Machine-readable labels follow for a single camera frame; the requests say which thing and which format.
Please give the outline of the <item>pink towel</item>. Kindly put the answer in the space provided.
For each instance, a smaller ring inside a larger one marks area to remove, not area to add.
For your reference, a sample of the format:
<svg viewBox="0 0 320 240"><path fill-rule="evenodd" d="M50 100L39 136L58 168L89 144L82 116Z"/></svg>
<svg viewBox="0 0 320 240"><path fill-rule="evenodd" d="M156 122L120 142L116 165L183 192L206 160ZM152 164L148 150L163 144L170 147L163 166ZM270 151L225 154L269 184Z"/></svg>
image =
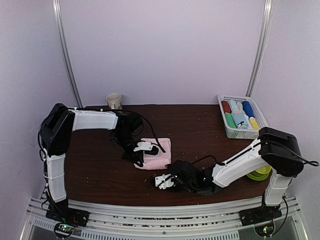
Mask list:
<svg viewBox="0 0 320 240"><path fill-rule="evenodd" d="M158 149L158 153L156 155L144 153L142 166L138 166L134 163L134 167L140 170L166 170L168 165L172 163L170 138L158 139L165 152L156 145L157 143L155 138L142 138L141 140L152 143L152 146Z"/></svg>

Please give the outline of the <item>blue polka dot towel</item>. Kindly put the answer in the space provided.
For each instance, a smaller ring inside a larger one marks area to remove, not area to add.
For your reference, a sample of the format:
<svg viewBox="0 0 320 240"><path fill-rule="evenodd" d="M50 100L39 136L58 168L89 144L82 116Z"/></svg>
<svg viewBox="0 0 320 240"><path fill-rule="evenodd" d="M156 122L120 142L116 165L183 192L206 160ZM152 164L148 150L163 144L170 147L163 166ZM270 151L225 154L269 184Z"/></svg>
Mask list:
<svg viewBox="0 0 320 240"><path fill-rule="evenodd" d="M231 113L235 125L238 129L251 130L252 126L249 122L249 117L244 111L234 111Z"/></svg>

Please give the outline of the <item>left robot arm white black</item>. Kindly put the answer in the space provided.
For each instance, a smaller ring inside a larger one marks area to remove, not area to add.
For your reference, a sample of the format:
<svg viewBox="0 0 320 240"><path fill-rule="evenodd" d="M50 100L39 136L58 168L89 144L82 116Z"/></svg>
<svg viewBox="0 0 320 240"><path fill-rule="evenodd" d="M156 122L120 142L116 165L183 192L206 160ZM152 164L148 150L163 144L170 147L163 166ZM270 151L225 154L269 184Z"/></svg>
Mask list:
<svg viewBox="0 0 320 240"><path fill-rule="evenodd" d="M149 120L135 111L72 108L62 103L54 105L38 129L37 141L50 211L55 217L61 222L72 218L65 189L65 158L72 133L80 130L108 130L114 142L123 149L123 159L141 167L145 153L157 155L165 152L157 137L154 138L155 143L134 139L134 132L144 123L149 123Z"/></svg>

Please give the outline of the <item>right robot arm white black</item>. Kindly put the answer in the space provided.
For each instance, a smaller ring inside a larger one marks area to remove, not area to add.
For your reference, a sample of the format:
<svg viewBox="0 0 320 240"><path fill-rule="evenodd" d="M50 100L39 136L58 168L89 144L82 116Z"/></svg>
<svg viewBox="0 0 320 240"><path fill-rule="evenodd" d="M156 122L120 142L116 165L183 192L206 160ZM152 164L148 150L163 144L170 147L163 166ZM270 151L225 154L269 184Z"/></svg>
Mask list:
<svg viewBox="0 0 320 240"><path fill-rule="evenodd" d="M270 166L272 175L263 194L262 206L256 210L259 220L268 220L282 202L293 177L304 169L304 163L294 135L270 127L263 127L258 133L245 149L225 161L216 161L205 170L188 161L175 161L167 174L154 177L155 187L160 190L180 187L198 195L212 196L237 179Z"/></svg>

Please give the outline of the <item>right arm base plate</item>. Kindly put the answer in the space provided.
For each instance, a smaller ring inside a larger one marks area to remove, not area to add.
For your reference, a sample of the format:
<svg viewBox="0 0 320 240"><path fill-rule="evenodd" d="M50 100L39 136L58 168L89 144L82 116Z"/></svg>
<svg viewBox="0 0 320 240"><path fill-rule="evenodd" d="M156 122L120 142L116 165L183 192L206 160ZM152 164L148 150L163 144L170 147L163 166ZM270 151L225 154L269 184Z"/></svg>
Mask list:
<svg viewBox="0 0 320 240"><path fill-rule="evenodd" d="M271 221L281 216L282 212L279 208L270 206L260 206L256 208L241 210L239 212L239 218L242 226L255 225Z"/></svg>

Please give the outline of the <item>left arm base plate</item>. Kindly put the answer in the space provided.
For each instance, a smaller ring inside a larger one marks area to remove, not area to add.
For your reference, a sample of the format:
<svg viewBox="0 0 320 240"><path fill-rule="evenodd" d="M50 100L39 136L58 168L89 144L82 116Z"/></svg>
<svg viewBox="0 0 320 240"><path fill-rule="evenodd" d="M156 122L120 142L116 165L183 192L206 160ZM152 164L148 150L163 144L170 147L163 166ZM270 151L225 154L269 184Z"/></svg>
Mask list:
<svg viewBox="0 0 320 240"><path fill-rule="evenodd" d="M86 227L90 213L85 210L68 208L67 212L62 214L56 209L49 209L45 217L57 222L66 223L76 227Z"/></svg>

